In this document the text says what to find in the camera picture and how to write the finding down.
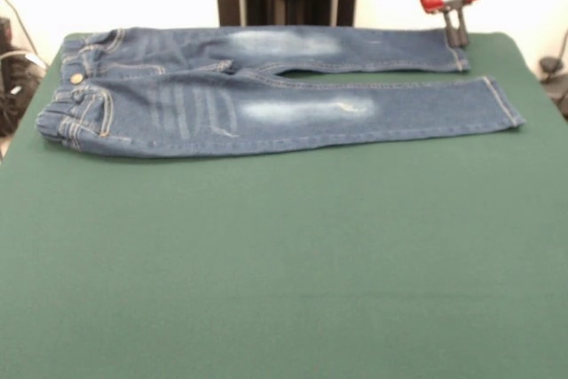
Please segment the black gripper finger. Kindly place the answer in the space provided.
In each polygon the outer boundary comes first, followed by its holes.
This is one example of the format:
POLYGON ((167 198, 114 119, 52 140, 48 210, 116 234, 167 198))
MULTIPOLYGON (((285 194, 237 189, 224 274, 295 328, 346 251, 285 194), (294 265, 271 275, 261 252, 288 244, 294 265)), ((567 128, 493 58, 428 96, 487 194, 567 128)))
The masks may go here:
POLYGON ((461 46, 460 29, 456 28, 451 20, 451 10, 444 10, 443 17, 446 24, 446 38, 451 47, 461 46))
POLYGON ((467 26, 465 23, 465 17, 462 5, 456 8, 456 14, 458 19, 458 28, 456 30, 458 45, 467 46, 469 44, 469 36, 468 36, 467 26))

